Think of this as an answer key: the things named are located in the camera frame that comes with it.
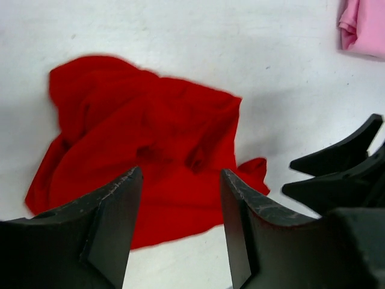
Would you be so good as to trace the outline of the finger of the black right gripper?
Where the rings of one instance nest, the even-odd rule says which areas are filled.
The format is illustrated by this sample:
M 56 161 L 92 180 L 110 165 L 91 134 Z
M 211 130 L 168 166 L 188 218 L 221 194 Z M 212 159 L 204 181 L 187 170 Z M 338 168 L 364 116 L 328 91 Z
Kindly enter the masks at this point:
M 384 151 L 344 172 L 285 184 L 282 193 L 320 215 L 335 208 L 383 208 Z
M 297 158 L 289 167 L 308 175 L 328 175 L 348 170 L 368 158 L 368 148 L 383 124 L 383 117 L 371 114 L 345 139 L 312 154 Z

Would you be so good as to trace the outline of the red t shirt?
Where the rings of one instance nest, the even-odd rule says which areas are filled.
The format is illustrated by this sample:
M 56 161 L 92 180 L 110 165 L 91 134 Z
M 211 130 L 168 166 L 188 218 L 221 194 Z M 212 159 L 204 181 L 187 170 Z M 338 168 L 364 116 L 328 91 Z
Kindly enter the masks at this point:
M 33 214 L 138 166 L 144 182 L 132 248 L 139 249 L 222 224 L 222 169 L 269 193 L 266 159 L 235 159 L 240 97 L 107 55 L 52 69 L 49 96 L 60 133 L 25 197 Z

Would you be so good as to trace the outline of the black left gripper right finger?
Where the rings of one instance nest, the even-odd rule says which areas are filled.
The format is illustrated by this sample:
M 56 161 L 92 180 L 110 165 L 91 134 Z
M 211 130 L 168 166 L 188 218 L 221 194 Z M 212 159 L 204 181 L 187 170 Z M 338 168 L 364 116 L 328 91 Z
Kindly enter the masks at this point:
M 233 288 L 383 288 L 384 210 L 293 211 L 221 172 Z

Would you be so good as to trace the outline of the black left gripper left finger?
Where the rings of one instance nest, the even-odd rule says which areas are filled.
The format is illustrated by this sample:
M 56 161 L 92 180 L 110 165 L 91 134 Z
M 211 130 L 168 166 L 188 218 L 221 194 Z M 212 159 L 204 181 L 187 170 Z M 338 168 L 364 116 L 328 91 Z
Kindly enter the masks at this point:
M 2 288 L 122 288 L 142 171 L 31 219 L 1 222 Z

